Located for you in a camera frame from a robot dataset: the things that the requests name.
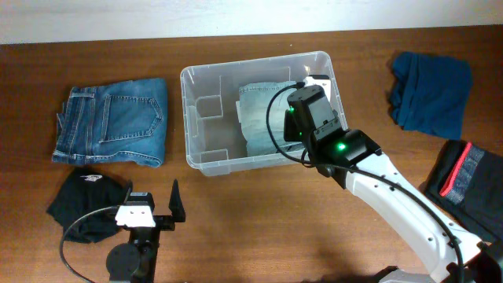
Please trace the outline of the light wash jeans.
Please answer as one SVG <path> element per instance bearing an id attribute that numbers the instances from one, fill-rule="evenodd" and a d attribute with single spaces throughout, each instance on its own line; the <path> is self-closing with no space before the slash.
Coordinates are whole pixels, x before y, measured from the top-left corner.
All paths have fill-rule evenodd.
<path id="1" fill-rule="evenodd" d="M 266 110 L 272 97 L 295 81 L 281 83 L 250 83 L 239 88 L 238 120 L 246 140 L 248 156 L 277 153 L 266 126 Z M 274 99 L 270 108 L 270 129 L 278 146 L 284 152 L 303 149 L 301 142 L 284 140 L 285 111 L 289 108 L 287 97 L 296 89 L 288 89 Z"/>

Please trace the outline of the black garment with red band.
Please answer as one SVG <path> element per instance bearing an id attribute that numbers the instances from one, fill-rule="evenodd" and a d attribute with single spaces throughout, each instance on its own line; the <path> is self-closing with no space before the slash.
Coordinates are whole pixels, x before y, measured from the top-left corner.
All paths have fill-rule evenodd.
<path id="1" fill-rule="evenodd" d="M 483 241 L 502 239 L 502 157 L 470 141 L 449 140 L 424 194 Z"/>

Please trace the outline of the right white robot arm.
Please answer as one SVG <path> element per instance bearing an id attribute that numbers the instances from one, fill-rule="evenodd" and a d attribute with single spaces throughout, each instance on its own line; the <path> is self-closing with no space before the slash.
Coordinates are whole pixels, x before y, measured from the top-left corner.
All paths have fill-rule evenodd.
<path id="1" fill-rule="evenodd" d="M 302 142 L 301 164 L 315 167 L 367 203 L 412 248 L 426 274 L 396 266 L 378 282 L 500 282 L 502 243 L 485 244 L 445 216 L 415 189 L 377 143 L 360 130 L 345 130 L 323 88 L 296 83 L 287 98 L 285 139 Z"/>

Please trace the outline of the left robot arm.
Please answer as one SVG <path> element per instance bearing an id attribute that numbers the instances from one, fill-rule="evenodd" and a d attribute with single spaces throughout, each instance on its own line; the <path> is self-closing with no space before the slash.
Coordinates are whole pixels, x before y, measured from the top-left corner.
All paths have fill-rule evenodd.
<path id="1" fill-rule="evenodd" d="M 115 246 L 107 256 L 106 268 L 110 282 L 153 282 L 160 234 L 175 230 L 175 224 L 186 219 L 174 180 L 168 208 L 169 215 L 154 215 L 155 203 L 151 193 L 134 192 L 127 185 L 125 201 L 116 212 L 116 225 L 130 233 L 128 242 Z"/>

